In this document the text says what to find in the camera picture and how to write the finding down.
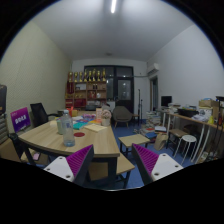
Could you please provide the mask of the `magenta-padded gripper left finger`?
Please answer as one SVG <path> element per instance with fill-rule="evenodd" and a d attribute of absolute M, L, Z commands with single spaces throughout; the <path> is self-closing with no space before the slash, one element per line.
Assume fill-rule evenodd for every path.
<path fill-rule="evenodd" d="M 45 171 L 82 186 L 93 157 L 94 147 L 89 145 L 68 157 L 57 157 L 45 168 Z"/>

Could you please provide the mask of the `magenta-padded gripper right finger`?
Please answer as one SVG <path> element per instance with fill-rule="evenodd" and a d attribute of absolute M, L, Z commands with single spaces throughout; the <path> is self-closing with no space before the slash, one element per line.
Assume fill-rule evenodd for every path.
<path fill-rule="evenodd" d="M 168 154 L 158 155 L 137 144 L 132 144 L 132 155 L 145 185 L 182 169 Z"/>

